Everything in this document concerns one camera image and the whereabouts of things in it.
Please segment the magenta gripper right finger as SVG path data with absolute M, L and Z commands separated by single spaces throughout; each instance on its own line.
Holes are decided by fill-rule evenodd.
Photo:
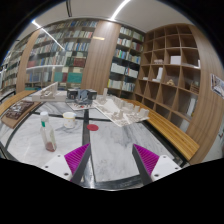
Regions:
M 132 154 L 143 185 L 148 185 L 149 183 L 181 170 L 181 167 L 167 155 L 158 156 L 137 144 L 133 145 Z

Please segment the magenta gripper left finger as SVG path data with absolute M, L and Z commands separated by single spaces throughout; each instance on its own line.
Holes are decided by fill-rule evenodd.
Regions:
M 57 154 L 42 169 L 75 184 L 81 182 L 91 154 L 91 144 L 80 146 L 66 155 Z

